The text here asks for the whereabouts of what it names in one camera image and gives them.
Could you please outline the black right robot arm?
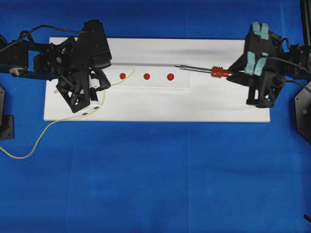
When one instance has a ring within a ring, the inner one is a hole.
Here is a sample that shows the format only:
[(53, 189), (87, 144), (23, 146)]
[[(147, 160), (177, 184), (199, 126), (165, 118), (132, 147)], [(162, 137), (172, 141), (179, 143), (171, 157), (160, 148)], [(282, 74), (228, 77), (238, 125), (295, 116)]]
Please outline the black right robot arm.
[(225, 77), (227, 81), (249, 88), (246, 103), (257, 108), (272, 108), (283, 86), (291, 77), (311, 78), (311, 47), (287, 44), (288, 42), (269, 30), (265, 23), (254, 22), (245, 38), (243, 54), (228, 69), (178, 65), (179, 69), (209, 73), (214, 78)]

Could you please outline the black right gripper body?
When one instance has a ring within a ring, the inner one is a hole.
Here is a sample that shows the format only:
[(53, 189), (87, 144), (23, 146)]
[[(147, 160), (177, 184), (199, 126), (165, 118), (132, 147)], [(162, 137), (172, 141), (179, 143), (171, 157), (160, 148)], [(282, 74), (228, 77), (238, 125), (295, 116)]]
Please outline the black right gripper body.
[(263, 62), (258, 61), (255, 74), (250, 79), (250, 86), (246, 104), (255, 107), (273, 107), (275, 101), (285, 84), (284, 71), (286, 63), (280, 65), (282, 55), (285, 54), (283, 45), (290, 47), (289, 40), (269, 31), (269, 39), (263, 40), (249, 31), (245, 39), (245, 52), (256, 54), (265, 52), (267, 58), (265, 66), (261, 68)]

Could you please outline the black right gripper finger iron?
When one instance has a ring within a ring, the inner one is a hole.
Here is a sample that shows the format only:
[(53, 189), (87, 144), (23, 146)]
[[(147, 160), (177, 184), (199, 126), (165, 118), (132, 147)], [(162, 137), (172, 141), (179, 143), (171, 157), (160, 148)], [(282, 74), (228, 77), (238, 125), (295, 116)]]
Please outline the black right gripper finger iron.
[(244, 52), (229, 68), (230, 76), (226, 78), (227, 81), (240, 84), (249, 85), (249, 79), (252, 79), (255, 74), (255, 68), (258, 61), (263, 62), (261, 68), (265, 66), (267, 53)]

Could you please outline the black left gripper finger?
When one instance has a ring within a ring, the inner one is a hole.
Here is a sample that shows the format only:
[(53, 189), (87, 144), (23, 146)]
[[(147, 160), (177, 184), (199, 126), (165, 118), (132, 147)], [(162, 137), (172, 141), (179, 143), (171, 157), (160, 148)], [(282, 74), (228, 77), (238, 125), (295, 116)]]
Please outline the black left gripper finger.
[(110, 87), (111, 83), (102, 69), (89, 70), (89, 88), (108, 89)]
[(91, 109), (98, 109), (100, 102), (94, 87), (90, 87), (90, 71), (81, 70), (68, 75), (60, 75), (56, 89), (73, 113), (83, 115)]

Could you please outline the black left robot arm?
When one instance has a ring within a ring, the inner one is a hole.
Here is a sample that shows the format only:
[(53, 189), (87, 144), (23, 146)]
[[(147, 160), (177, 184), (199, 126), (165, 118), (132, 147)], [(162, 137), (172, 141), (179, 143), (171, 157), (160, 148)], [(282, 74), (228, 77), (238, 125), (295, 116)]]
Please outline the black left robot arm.
[(89, 67), (72, 66), (74, 37), (56, 45), (36, 43), (31, 35), (24, 40), (26, 34), (27, 31), (22, 31), (18, 40), (12, 42), (3, 36), (0, 38), (1, 73), (36, 80), (57, 80), (56, 90), (73, 113), (84, 113), (99, 100), (97, 93), (102, 87), (101, 82), (95, 82), (95, 72)]

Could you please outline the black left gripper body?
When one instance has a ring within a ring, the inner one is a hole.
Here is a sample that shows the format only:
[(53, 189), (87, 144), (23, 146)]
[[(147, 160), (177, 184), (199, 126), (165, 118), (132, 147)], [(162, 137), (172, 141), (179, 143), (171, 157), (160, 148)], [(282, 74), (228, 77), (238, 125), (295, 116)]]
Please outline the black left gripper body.
[(33, 79), (53, 80), (92, 67), (92, 58), (87, 49), (92, 45), (92, 36), (69, 37), (62, 43), (33, 43)]

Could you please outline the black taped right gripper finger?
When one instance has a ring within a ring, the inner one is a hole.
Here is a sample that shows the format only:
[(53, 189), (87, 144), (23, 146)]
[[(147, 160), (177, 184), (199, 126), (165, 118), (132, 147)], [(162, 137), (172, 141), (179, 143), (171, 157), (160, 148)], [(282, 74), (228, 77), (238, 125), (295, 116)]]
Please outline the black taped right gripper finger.
[(263, 40), (269, 39), (269, 26), (266, 23), (253, 22), (252, 31)]

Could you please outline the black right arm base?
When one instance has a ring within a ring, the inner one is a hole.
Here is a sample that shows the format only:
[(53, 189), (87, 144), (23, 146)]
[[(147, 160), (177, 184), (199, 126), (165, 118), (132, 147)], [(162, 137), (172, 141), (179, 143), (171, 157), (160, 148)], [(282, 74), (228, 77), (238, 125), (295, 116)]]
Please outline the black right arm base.
[(302, 89), (294, 98), (297, 132), (311, 143), (311, 94)]

